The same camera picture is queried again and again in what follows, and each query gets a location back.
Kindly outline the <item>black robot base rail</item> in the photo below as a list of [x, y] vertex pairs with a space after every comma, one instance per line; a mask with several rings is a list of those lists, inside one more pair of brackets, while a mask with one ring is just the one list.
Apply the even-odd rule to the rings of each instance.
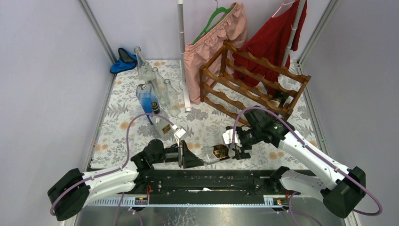
[[273, 170], [153, 169], [135, 180], [128, 195], [143, 195], [150, 204], [260, 204], [264, 195], [288, 199]]

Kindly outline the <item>dark green wine bottle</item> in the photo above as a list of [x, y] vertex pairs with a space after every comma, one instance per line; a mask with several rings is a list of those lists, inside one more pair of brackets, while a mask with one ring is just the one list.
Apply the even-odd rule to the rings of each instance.
[[272, 96], [270, 103], [276, 108], [288, 108], [289, 104], [287, 103], [289, 95], [280, 91], [276, 91], [275, 95]]

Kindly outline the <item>clear square liquor bottle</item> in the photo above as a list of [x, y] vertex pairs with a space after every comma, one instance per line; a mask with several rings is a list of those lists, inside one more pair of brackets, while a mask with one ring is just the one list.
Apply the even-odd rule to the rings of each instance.
[[199, 157], [205, 164], [213, 164], [235, 156], [235, 152], [223, 144], [203, 146]]

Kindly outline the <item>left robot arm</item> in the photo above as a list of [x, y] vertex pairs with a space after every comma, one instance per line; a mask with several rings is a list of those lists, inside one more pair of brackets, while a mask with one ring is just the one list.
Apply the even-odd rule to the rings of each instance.
[[165, 147], [159, 139], [151, 140], [125, 165], [81, 172], [69, 170], [47, 192], [52, 204], [51, 215], [58, 221], [78, 214], [88, 204], [112, 194], [145, 190], [146, 181], [140, 175], [152, 170], [156, 163], [177, 162], [184, 169], [204, 165], [204, 161], [188, 149], [185, 141]]

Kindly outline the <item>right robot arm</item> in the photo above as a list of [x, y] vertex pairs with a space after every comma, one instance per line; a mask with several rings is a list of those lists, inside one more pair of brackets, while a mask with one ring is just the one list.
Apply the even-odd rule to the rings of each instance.
[[276, 194], [297, 191], [321, 201], [339, 218], [346, 218], [365, 197], [366, 174], [359, 168], [341, 164], [307, 141], [295, 128], [270, 110], [255, 106], [243, 110], [249, 129], [234, 125], [222, 134], [223, 142], [236, 152], [245, 153], [260, 142], [272, 144], [290, 154], [314, 176], [287, 167], [276, 170], [270, 188]]

